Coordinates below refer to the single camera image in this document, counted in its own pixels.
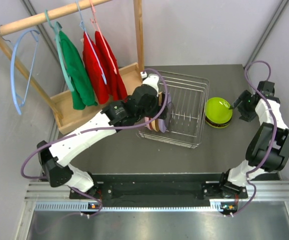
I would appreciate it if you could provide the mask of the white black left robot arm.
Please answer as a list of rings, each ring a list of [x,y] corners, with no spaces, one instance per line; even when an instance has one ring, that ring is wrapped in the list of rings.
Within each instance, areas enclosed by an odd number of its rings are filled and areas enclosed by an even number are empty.
[[[66,185],[79,190],[86,198],[97,195],[98,186],[90,172],[82,171],[71,161],[98,141],[133,126],[141,119],[153,118],[162,109],[166,95],[142,84],[132,95],[113,101],[91,120],[72,132],[73,137],[53,143],[38,154],[47,181],[53,188]]]

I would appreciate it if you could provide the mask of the purple plastic plate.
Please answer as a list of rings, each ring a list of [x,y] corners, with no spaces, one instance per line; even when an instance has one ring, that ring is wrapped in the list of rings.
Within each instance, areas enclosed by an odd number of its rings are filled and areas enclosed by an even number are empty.
[[[172,118],[172,111],[173,111],[172,98],[171,98],[171,94],[168,93],[167,104],[163,110],[163,113],[161,114],[162,118],[158,119],[159,130],[162,133],[165,133],[169,127],[169,124]]]

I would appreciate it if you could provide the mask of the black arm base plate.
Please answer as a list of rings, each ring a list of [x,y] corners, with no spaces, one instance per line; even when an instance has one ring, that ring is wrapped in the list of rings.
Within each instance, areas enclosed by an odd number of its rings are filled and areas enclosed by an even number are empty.
[[[191,181],[125,181],[98,183],[86,192],[100,200],[128,200],[136,197],[188,197],[190,200],[245,199],[248,195],[244,187],[223,189],[218,182]]]

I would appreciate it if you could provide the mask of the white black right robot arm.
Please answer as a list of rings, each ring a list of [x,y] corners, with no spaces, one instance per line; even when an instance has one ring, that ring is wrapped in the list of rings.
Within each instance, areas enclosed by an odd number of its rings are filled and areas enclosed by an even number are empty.
[[[240,119],[246,122],[258,117],[260,127],[245,160],[221,174],[217,190],[224,198],[239,195],[248,181],[259,175],[281,171],[289,159],[289,128],[280,112],[280,100],[274,96],[274,86],[273,82],[260,81],[255,94],[245,90],[230,106],[237,108]]]

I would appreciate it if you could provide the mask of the pink plastic plate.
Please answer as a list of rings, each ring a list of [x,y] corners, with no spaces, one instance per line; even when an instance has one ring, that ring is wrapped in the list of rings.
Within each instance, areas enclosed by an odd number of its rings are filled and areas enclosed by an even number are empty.
[[[149,117],[145,117],[144,118],[144,120],[145,120],[145,122],[146,122],[146,127],[149,129],[149,130],[153,130],[153,128],[152,128],[152,125],[151,125],[151,123],[150,123],[150,118]]]

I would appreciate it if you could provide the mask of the yellow plastic plate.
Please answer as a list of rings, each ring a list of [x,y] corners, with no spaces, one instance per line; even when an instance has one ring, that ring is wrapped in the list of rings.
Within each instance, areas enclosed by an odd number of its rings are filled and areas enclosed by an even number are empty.
[[[163,92],[160,92],[159,93],[159,96],[158,96],[158,106],[161,107],[162,104],[163,104]],[[156,131],[156,132],[159,132],[160,131],[160,127],[159,127],[159,119],[155,119],[154,121],[151,122],[151,126],[152,128]]]

